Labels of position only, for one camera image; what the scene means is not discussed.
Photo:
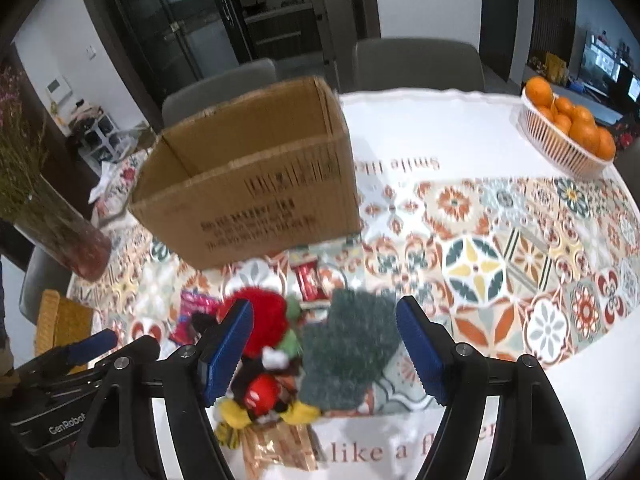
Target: door handle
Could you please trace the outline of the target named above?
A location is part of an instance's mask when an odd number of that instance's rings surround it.
[[[226,0],[221,0],[222,1],[222,13],[225,15],[225,19],[229,24],[229,27],[233,27],[234,26],[234,19],[231,17],[231,12],[229,11],[229,6],[226,3]]]

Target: glass cabinet door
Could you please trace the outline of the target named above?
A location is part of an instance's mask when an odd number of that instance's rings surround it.
[[[253,59],[228,0],[116,0],[165,95]]]
[[[116,0],[129,31],[139,45],[165,95],[197,80],[162,0]]]
[[[239,61],[249,60],[244,46],[234,50],[215,0],[167,0],[167,4],[201,77],[226,72]]]

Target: fruit basket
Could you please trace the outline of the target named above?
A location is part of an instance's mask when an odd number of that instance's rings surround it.
[[[562,133],[542,114],[522,91],[518,122],[523,133],[545,158],[574,178],[593,179],[612,163],[598,158]]]

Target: pink package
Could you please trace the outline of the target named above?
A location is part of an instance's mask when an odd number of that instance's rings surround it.
[[[195,341],[196,333],[191,327],[191,315],[194,312],[203,312],[215,316],[216,310],[222,305],[220,300],[216,300],[206,294],[194,294],[188,290],[180,293],[180,314],[175,330],[169,335],[169,339],[178,345],[192,345]]]

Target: red plush toy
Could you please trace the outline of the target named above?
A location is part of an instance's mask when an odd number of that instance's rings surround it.
[[[260,358],[262,349],[265,346],[275,348],[289,329],[287,301],[277,292],[257,286],[241,288],[226,298],[218,309],[218,321],[222,321],[236,300],[249,300],[254,307],[254,329],[242,354],[251,359]]]

